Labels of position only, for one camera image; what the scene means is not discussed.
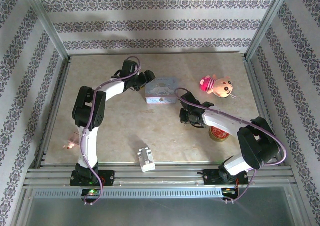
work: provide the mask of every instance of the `patterned wallpaper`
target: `patterned wallpaper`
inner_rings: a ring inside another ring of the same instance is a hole
[[[285,0],[251,60],[312,225],[320,225],[319,3]]]
[[[272,0],[41,0],[69,54],[245,52]]]
[[[0,226],[10,225],[62,58],[27,0],[0,0]]]

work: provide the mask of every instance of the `marble-patterned floor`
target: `marble-patterned floor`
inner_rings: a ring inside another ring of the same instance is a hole
[[[63,148],[69,134],[77,132],[72,110],[81,86],[97,87],[122,68],[129,55],[74,56],[71,60],[58,115],[45,162],[76,163],[79,148]],[[238,53],[146,54],[138,55],[142,71],[152,70],[156,77],[176,77],[180,87],[190,90],[201,102],[209,101],[220,109],[253,119],[258,110],[247,73]],[[233,94],[222,99],[206,94],[199,81],[206,75],[229,76]],[[144,89],[126,91],[106,103],[104,121],[99,128],[99,162],[139,162],[139,148],[148,145],[156,162],[222,162],[240,152],[237,139],[230,136],[219,143],[209,136],[209,128],[197,129],[180,122],[181,104],[148,105]]]

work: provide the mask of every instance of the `stuffed toy head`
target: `stuffed toy head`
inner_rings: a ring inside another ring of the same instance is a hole
[[[229,95],[232,96],[231,92],[234,87],[229,77],[217,80],[216,75],[213,75],[212,78],[207,75],[200,81],[200,89],[208,94],[214,93],[218,97],[226,98]]]

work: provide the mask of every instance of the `white robotic arm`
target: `white robotic arm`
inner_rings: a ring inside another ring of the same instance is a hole
[[[280,152],[278,144],[270,137],[273,132],[264,118],[257,117],[251,122],[242,120],[241,117],[220,111],[212,103],[205,102],[201,105],[189,91],[180,97],[180,101],[183,106],[180,111],[182,123],[197,127],[214,126],[238,139],[241,153],[231,156],[219,167],[220,177],[226,181],[242,171],[260,169]]]
[[[119,95],[125,91],[125,82],[124,81],[116,81],[112,82],[110,84],[105,85],[104,87],[101,88],[102,92],[105,92],[105,101],[107,102],[109,99],[112,97]],[[89,162],[89,165],[93,168],[97,162],[98,162],[98,157],[97,157],[97,137],[98,137],[98,127],[94,127],[91,131],[87,131],[87,133],[83,136],[84,134],[84,126],[79,126],[78,127],[78,132],[79,132],[79,141],[81,141],[82,137],[85,137],[85,140],[83,140],[84,145],[82,147],[84,148],[84,154],[80,152],[80,156],[78,159],[78,163],[82,166],[87,168],[87,163],[84,160],[84,157]]]
[[[93,90],[87,86],[80,88],[72,112],[80,137],[81,154],[75,166],[75,176],[78,181],[94,183],[98,180],[97,136],[105,116],[106,101],[127,89],[139,91],[155,79],[152,71],[139,73],[139,70],[140,67],[135,61],[127,59],[122,69],[98,89]]]

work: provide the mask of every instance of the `purple cable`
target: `purple cable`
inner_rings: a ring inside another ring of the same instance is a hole
[[[93,202],[90,203],[90,205],[93,205],[94,203],[96,203],[96,202],[100,199],[101,195],[103,194],[103,190],[104,190],[104,185],[102,184],[102,181],[101,181],[99,175],[98,175],[98,174],[93,170],[93,168],[90,166],[89,161],[88,161],[87,158],[86,158],[85,150],[84,150],[84,148],[83,148],[84,141],[85,141],[85,136],[86,136],[86,134],[89,132],[88,128],[89,128],[89,126],[90,126],[90,124],[91,124],[91,122],[92,122],[93,116],[94,116],[94,112],[93,112],[93,111],[94,111],[94,109],[95,109],[95,104],[96,104],[96,102],[95,102],[95,101],[96,101],[96,95],[97,95],[97,92],[98,92],[103,86],[105,86],[105,85],[107,85],[107,84],[110,84],[110,83],[112,83],[112,82],[116,82],[116,81],[128,79],[128,78],[130,78],[130,77],[138,74],[138,72],[139,72],[140,69],[141,69],[140,60],[139,60],[139,58],[136,57],[136,56],[130,56],[130,57],[127,58],[127,60],[129,60],[129,59],[131,59],[131,58],[135,58],[135,59],[137,59],[137,61],[138,61],[138,68],[137,68],[137,70],[136,70],[134,73],[132,73],[131,75],[128,75],[128,76],[126,76],[126,77],[117,78],[117,79],[111,79],[111,80],[109,80],[109,81],[107,81],[107,82],[105,82],[105,83],[102,83],[101,85],[99,85],[99,86],[94,90],[93,99],[92,99],[92,106],[91,106],[91,112],[90,112],[90,117],[89,117],[89,120],[88,120],[87,125],[86,125],[86,126],[84,127],[84,129],[83,129],[83,133],[82,133],[82,136],[81,136],[81,141],[80,141],[81,154],[83,155],[83,159],[84,159],[86,165],[87,165],[88,168],[91,170],[91,172],[96,176],[96,178],[98,179],[99,184],[100,184],[100,194],[99,194],[99,196],[98,196]],[[85,198],[84,198],[84,200],[83,200],[83,201],[84,201],[84,204],[87,204],[86,199],[87,199],[87,196],[85,196]]]
[[[286,151],[285,146],[283,145],[283,143],[282,143],[275,135],[271,134],[269,131],[267,131],[267,130],[261,128],[261,127],[259,127],[258,125],[255,125],[255,124],[253,124],[253,123],[251,123],[251,122],[242,120],[242,119],[240,119],[240,118],[238,118],[238,117],[235,117],[235,116],[233,116],[233,115],[227,114],[227,113],[225,113],[225,112],[222,112],[222,111],[219,111],[219,110],[215,110],[215,109],[210,109],[210,108],[207,108],[207,107],[204,107],[204,106],[201,106],[201,105],[197,105],[197,104],[193,104],[193,103],[191,103],[191,102],[188,102],[188,101],[182,99],[180,96],[178,96],[178,94],[177,94],[177,91],[178,91],[178,90],[185,90],[185,91],[187,91],[187,92],[189,92],[189,91],[188,91],[187,89],[185,89],[185,88],[177,88],[177,89],[175,89],[175,92],[174,92],[174,93],[175,93],[175,95],[177,96],[177,98],[178,98],[180,101],[182,101],[182,102],[184,102],[184,103],[186,103],[186,104],[188,104],[188,105],[198,107],[198,108],[200,108],[200,109],[209,110],[209,111],[212,111],[212,112],[214,112],[214,113],[216,113],[216,114],[221,114],[221,115],[223,115],[223,116],[225,116],[225,117],[227,117],[227,118],[230,118],[230,119],[232,119],[232,120],[234,120],[234,121],[236,121],[236,122],[240,122],[240,123],[244,123],[244,124],[250,125],[250,126],[252,126],[252,127],[254,127],[254,128],[256,128],[256,129],[264,132],[265,134],[269,135],[269,136],[272,137],[274,140],[276,140],[276,141],[278,142],[278,144],[279,144],[279,145],[281,146],[281,148],[282,148],[283,158],[282,158],[281,160],[279,160],[278,162],[275,162],[275,163],[267,163],[267,164],[265,164],[265,165],[269,165],[269,166],[270,166],[270,165],[277,165],[277,164],[282,163],[282,162],[286,159],[286,157],[287,157],[287,151]],[[236,199],[232,199],[232,198],[230,198],[230,197],[228,197],[228,196],[225,196],[225,198],[229,199],[229,201],[227,201],[227,202],[236,202],[237,200],[239,200],[239,199],[247,192],[249,186],[251,185],[251,183],[253,182],[253,180],[254,180],[254,178],[255,178],[255,176],[256,176],[256,173],[257,173],[257,170],[255,169],[255,170],[254,170],[254,173],[253,173],[253,175],[252,175],[252,178],[250,179],[250,181],[249,181],[248,185],[246,186],[245,190],[244,190],[244,191],[242,192],[242,194],[241,194],[240,196],[238,196]]]
[[[261,128],[261,127],[259,127],[258,125],[255,125],[255,124],[253,124],[253,123],[251,123],[251,122],[248,122],[248,121],[246,121],[246,120],[242,120],[242,119],[240,119],[240,118],[238,118],[238,117],[236,117],[236,116],[227,114],[227,113],[225,113],[225,112],[222,112],[222,111],[219,111],[219,110],[215,110],[215,109],[211,109],[211,108],[207,108],[207,107],[204,107],[204,106],[201,106],[201,105],[197,105],[197,104],[193,104],[193,103],[191,103],[191,102],[188,102],[188,101],[182,99],[180,96],[178,96],[178,94],[177,94],[177,91],[178,91],[178,90],[185,90],[185,91],[187,91],[187,92],[189,92],[189,91],[188,91],[187,89],[185,89],[185,88],[177,88],[177,89],[175,89],[175,92],[174,92],[174,93],[175,93],[175,95],[177,96],[177,98],[178,98],[180,101],[182,101],[182,102],[184,102],[184,103],[186,103],[186,104],[188,104],[188,105],[198,107],[198,108],[200,108],[200,109],[209,110],[209,111],[212,111],[212,112],[214,112],[214,113],[216,113],[216,114],[221,114],[221,115],[223,115],[223,116],[225,116],[225,117],[227,117],[227,118],[229,118],[229,119],[232,119],[232,120],[234,120],[234,121],[236,121],[236,122],[240,122],[240,123],[244,123],[244,124],[246,124],[246,125],[250,125],[250,126],[252,126],[252,127],[254,127],[254,128],[256,128],[256,129],[264,132],[266,135],[269,135],[271,138],[273,138],[275,141],[277,141],[278,144],[280,145],[280,147],[282,148],[283,158],[282,158],[281,160],[277,161],[277,162],[274,162],[274,163],[266,163],[265,165],[269,165],[269,166],[271,166],[271,165],[277,165],[277,164],[282,163],[282,162],[286,159],[286,157],[287,157],[287,150],[286,150],[285,146],[283,145],[283,143],[282,143],[275,135],[271,134],[269,131],[267,131],[267,130]]]
[[[251,183],[254,181],[254,178],[255,178],[255,176],[256,176],[256,173],[257,173],[257,170],[254,170],[254,173],[253,173],[253,175],[252,175],[252,177],[251,177],[248,185],[246,186],[246,188],[244,189],[244,191],[241,193],[241,195],[239,195],[237,198],[233,199],[233,198],[230,198],[230,197],[228,197],[228,196],[224,196],[226,199],[229,199],[229,201],[227,201],[227,202],[236,202],[237,200],[239,200],[239,199],[247,192],[249,186],[250,186]]]

